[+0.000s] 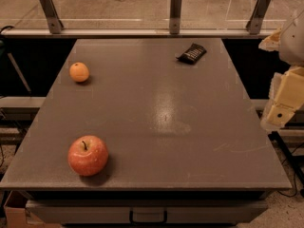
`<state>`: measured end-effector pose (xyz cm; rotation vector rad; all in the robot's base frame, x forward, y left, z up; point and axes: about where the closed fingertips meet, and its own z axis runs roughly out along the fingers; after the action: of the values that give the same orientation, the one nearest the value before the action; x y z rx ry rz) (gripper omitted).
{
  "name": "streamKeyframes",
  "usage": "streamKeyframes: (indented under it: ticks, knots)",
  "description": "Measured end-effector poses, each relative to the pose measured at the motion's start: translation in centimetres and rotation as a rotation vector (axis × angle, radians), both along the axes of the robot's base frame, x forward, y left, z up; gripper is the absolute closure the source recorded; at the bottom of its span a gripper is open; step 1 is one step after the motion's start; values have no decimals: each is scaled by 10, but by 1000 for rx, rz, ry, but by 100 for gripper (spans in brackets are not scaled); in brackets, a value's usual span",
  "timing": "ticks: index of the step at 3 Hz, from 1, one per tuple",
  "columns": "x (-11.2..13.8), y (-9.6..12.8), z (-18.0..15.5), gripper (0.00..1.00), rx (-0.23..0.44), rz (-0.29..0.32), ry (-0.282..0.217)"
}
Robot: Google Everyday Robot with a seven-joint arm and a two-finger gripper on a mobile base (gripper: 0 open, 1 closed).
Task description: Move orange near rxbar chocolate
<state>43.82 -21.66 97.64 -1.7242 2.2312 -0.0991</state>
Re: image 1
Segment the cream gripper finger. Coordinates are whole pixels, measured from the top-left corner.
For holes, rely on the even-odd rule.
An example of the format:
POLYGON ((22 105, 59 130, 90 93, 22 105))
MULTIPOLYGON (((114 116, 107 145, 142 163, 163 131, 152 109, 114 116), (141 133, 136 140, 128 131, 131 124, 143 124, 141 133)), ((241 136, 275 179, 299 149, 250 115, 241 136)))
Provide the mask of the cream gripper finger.
POLYGON ((276 29, 271 35, 264 38, 258 45, 265 51, 279 51, 281 28, 276 29))
POLYGON ((291 66, 283 74, 276 72, 260 124, 266 130, 282 128, 303 105, 304 67, 291 66))

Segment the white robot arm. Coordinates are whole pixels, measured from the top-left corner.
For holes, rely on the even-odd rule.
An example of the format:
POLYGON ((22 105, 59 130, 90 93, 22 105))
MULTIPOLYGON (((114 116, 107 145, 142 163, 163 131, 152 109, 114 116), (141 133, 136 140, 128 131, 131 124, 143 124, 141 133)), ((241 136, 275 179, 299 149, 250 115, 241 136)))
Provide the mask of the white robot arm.
POLYGON ((258 47, 277 51, 279 59, 290 65, 286 72, 274 74, 261 117, 264 129, 279 129, 304 105, 304 8, 297 9, 258 47))

